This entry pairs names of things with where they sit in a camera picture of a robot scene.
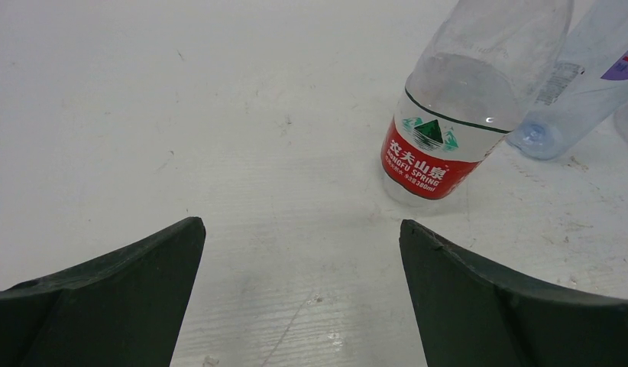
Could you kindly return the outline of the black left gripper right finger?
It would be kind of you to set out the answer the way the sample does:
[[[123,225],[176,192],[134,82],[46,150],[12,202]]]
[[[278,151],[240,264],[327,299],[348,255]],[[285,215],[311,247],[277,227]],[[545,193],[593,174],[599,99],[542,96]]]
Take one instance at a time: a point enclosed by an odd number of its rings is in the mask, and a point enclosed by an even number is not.
[[[405,219],[400,254],[429,366],[628,366],[628,300],[508,268]]]

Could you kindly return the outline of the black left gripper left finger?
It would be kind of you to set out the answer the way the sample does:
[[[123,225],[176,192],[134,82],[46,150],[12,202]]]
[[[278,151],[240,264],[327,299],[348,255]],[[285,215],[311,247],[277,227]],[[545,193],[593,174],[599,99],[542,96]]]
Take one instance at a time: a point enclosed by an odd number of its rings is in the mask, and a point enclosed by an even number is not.
[[[0,291],[0,366],[168,366],[205,240],[192,216]]]

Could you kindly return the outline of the red label clear bottle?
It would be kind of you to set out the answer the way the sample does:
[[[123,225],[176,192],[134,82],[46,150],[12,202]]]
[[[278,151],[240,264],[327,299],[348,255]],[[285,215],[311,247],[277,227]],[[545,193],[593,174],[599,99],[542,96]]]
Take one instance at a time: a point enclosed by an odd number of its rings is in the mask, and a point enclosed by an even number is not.
[[[517,128],[547,80],[571,1],[462,0],[408,76],[380,161],[394,200],[447,197]]]

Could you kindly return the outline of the clear bottle white cap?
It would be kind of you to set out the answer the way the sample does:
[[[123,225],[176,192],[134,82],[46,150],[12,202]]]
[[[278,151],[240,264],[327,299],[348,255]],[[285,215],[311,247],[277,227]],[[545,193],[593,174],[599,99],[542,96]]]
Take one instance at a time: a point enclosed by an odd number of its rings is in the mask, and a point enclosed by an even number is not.
[[[529,158],[563,155],[628,102],[628,0],[595,1],[569,32],[550,77],[507,143]]]

